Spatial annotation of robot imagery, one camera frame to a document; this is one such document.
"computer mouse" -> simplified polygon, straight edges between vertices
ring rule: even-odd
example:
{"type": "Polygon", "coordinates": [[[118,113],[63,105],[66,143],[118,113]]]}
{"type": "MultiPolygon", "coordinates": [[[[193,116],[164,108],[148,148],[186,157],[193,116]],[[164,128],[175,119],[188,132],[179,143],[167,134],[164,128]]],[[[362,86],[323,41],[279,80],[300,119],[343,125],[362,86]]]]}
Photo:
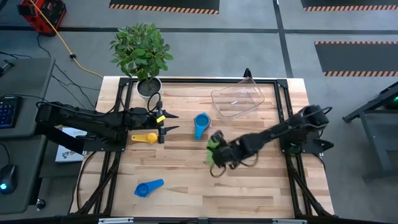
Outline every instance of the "computer mouse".
{"type": "Polygon", "coordinates": [[[0,193],[11,194],[17,188],[17,167],[8,164],[0,169],[0,193]]]}

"white paper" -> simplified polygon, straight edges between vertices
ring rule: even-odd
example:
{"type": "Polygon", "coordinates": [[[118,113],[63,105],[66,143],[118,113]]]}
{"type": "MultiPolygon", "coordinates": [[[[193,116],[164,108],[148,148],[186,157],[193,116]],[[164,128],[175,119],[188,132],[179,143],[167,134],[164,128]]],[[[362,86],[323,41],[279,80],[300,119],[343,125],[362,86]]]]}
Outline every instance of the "white paper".
{"type": "MultiPolygon", "coordinates": [[[[85,136],[87,134],[86,131],[82,131],[82,130],[75,129],[75,128],[62,128],[62,131],[74,138],[76,136],[85,136]]],[[[80,155],[79,153],[75,153],[61,145],[58,146],[58,151],[57,151],[57,156],[55,157],[55,162],[76,162],[76,161],[82,161],[82,160],[83,160],[83,156],[80,155]]]]}

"hazard tape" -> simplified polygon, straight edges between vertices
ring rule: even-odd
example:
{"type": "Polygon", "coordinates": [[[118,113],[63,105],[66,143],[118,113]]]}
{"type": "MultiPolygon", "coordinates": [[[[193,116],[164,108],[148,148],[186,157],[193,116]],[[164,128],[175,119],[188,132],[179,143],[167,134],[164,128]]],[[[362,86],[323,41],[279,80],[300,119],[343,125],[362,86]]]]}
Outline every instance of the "hazard tape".
{"type": "Polygon", "coordinates": [[[326,77],[398,77],[395,71],[329,71],[323,72],[326,77]]]}
{"type": "Polygon", "coordinates": [[[368,11],[368,10],[398,10],[398,5],[389,6],[310,6],[305,11],[368,11]]]}
{"type": "Polygon", "coordinates": [[[317,44],[397,44],[397,41],[315,41],[317,44]]]}
{"type": "Polygon", "coordinates": [[[135,9],[135,10],[146,10],[146,11],[159,11],[159,12],[185,12],[185,13],[197,13],[197,14],[218,14],[217,10],[214,9],[190,9],[182,7],[163,7],[163,6],[137,6],[129,4],[110,4],[111,9],[135,9]]]}

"black mat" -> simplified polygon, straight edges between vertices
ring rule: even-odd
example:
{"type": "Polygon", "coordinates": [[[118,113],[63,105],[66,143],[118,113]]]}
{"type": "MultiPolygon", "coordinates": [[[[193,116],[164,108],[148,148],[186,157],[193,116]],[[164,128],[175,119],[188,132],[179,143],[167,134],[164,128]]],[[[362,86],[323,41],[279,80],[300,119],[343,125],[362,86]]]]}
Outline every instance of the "black mat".
{"type": "Polygon", "coordinates": [[[396,41],[316,41],[323,74],[328,77],[396,77],[396,41]]]}
{"type": "Polygon", "coordinates": [[[111,9],[218,14],[220,0],[111,0],[111,9]]]}
{"type": "Polygon", "coordinates": [[[301,0],[306,11],[397,10],[397,0],[301,0]]]}

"transparent bin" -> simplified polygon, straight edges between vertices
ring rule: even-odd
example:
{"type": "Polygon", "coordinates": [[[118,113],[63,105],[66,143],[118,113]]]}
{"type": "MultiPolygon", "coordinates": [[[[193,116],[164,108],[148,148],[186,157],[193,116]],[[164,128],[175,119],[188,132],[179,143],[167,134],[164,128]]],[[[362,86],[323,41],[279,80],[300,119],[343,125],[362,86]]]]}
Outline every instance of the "transparent bin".
{"type": "Polygon", "coordinates": [[[211,92],[213,106],[222,118],[233,118],[239,114],[255,110],[264,95],[252,78],[245,78],[229,87],[211,92]]]}

